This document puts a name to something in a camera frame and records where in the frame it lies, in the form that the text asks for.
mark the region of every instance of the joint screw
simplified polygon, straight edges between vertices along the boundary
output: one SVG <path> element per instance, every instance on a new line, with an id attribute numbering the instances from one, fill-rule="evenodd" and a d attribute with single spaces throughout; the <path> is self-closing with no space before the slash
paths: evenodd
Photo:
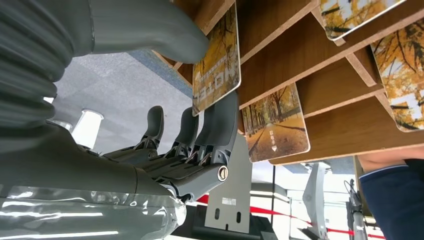
<path id="1" fill-rule="evenodd" d="M 221 166 L 218 169 L 218 180 L 224 182 L 228 178 L 228 168 L 227 166 Z"/>

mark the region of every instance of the white pillar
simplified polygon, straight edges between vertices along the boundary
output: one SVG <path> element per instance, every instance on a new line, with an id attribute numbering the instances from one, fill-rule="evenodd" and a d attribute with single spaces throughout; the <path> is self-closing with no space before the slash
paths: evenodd
<path id="1" fill-rule="evenodd" d="M 53 103 L 53 100 L 55 100 L 54 97 L 46 97 L 46 96 L 43 99 L 44 99 L 44 101 L 46 101 L 46 102 L 48 102 L 50 104 Z"/>
<path id="2" fill-rule="evenodd" d="M 75 142 L 93 149 L 102 120 L 102 114 L 93 110 L 82 110 L 82 115 L 72 131 L 72 137 Z"/>

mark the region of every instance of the person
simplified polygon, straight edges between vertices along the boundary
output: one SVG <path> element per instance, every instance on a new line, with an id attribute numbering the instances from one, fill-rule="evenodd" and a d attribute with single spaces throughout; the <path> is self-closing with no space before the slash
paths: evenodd
<path id="1" fill-rule="evenodd" d="M 424 239 L 424 146 L 358 156 L 359 180 L 387 240 Z"/>

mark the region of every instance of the wooden shelf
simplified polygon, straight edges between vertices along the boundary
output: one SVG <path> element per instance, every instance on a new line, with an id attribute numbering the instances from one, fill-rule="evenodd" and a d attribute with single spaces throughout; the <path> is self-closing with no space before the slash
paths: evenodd
<path id="1" fill-rule="evenodd" d="M 306 15 L 241 66 L 240 108 L 294 83 L 424 17 L 424 1 L 408 0 L 353 31 L 337 47 Z"/>
<path id="2" fill-rule="evenodd" d="M 293 164 L 424 145 L 424 131 L 401 132 L 373 97 L 306 120 L 310 151 L 270 160 Z"/>
<path id="3" fill-rule="evenodd" d="M 368 87 L 381 83 L 379 70 L 369 46 L 348 54 L 346 59 Z"/>
<path id="4" fill-rule="evenodd" d="M 241 66 L 240 108 L 322 69 L 340 48 L 306 15 Z"/>
<path id="5" fill-rule="evenodd" d="M 305 77 L 296 85 L 305 118 L 384 92 L 381 84 L 372 87 L 365 85 L 346 59 L 341 59 Z"/>
<path id="6" fill-rule="evenodd" d="M 234 1 L 173 3 L 207 34 Z M 271 163 L 424 144 L 424 131 L 397 129 L 369 47 L 423 18 L 424 1 L 405 1 L 335 42 L 327 39 L 318 5 L 318 0 L 237 0 L 240 109 L 296 82 L 311 144 L 307 153 Z M 193 65 L 161 59 L 192 84 Z M 238 129 L 244 131 L 241 117 Z"/>
<path id="7" fill-rule="evenodd" d="M 317 6 L 318 0 L 246 1 L 237 9 L 241 64 Z"/>

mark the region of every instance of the blue sleeve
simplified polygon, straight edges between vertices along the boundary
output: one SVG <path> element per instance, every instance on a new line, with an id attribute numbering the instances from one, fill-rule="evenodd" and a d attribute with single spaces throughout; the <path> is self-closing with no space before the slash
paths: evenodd
<path id="1" fill-rule="evenodd" d="M 361 176 L 362 192 L 387 240 L 424 240 L 424 182 L 407 165 Z"/>

